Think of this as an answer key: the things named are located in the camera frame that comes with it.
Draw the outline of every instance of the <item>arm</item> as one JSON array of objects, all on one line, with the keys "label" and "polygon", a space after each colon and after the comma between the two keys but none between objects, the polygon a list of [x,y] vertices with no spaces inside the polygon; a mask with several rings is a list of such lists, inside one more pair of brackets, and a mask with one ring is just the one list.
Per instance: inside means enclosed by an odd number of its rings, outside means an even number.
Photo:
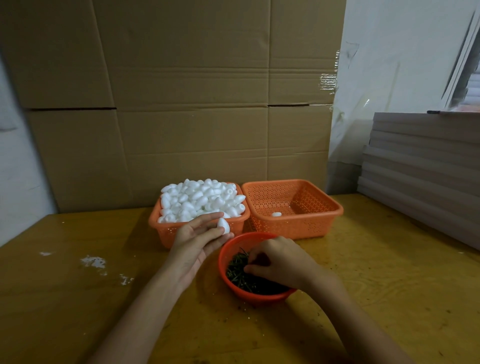
[{"label": "arm", "polygon": [[[270,261],[255,264],[259,255]],[[250,252],[246,273],[307,293],[325,312],[350,356],[360,363],[412,364],[405,352],[349,296],[340,278],[319,266],[302,248],[283,237]]]},{"label": "arm", "polygon": [[180,295],[200,265],[233,234],[211,221],[223,212],[201,215],[182,226],[162,268],[148,282],[90,359],[90,364],[146,363]]}]

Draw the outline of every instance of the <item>forearm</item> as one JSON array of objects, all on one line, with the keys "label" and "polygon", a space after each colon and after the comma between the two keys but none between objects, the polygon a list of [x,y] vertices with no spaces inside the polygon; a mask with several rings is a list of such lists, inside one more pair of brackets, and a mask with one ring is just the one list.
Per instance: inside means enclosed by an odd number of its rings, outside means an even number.
[{"label": "forearm", "polygon": [[339,279],[327,277],[313,281],[307,290],[328,316],[354,360],[369,364],[413,363],[352,300]]},{"label": "forearm", "polygon": [[89,363],[146,363],[181,292],[168,271],[159,271],[110,332]]}]

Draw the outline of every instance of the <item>empty orange basket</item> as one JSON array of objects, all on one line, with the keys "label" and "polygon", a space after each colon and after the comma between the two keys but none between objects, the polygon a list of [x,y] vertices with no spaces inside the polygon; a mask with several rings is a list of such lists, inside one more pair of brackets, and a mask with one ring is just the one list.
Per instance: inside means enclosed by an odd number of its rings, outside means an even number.
[{"label": "empty orange basket", "polygon": [[[244,194],[238,185],[237,194]],[[235,236],[242,233],[243,223],[250,217],[250,209],[248,208],[246,200],[244,200],[242,203],[245,206],[245,211],[237,218],[226,219],[228,225],[230,226],[230,232],[234,233]],[[160,199],[158,199],[148,219],[148,225],[158,231],[160,241],[166,248],[170,249],[175,241],[177,230],[185,225],[186,222],[158,223],[157,220],[161,216],[161,209],[162,207],[160,206]]]},{"label": "empty orange basket", "polygon": [[325,236],[343,214],[338,202],[305,180],[247,182],[242,190],[255,229],[290,239]]}]

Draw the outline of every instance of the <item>person's left hand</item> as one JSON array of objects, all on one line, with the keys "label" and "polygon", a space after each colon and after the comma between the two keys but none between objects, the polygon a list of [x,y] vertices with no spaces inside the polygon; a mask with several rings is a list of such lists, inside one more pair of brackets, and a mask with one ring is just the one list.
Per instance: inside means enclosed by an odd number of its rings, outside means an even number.
[{"label": "person's left hand", "polygon": [[221,218],[223,212],[201,215],[177,230],[175,242],[162,270],[168,270],[179,282],[182,291],[190,286],[204,260],[216,249],[233,238],[233,233],[222,235],[212,220]]}]

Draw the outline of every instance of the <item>hand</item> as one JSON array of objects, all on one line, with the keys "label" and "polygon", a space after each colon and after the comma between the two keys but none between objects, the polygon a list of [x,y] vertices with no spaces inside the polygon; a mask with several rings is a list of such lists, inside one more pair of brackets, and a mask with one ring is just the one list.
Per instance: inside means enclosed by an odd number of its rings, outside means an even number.
[{"label": "hand", "polygon": [[222,235],[225,229],[217,228],[216,222],[212,221],[222,216],[223,212],[201,215],[177,230],[162,270],[173,274],[182,291],[190,286],[204,260],[233,238],[233,233]]},{"label": "hand", "polygon": [[[256,264],[265,260],[270,261],[270,265]],[[319,266],[293,240],[282,236],[265,240],[253,248],[249,253],[248,265],[243,270],[302,291],[307,291],[317,279],[336,277]]]}]

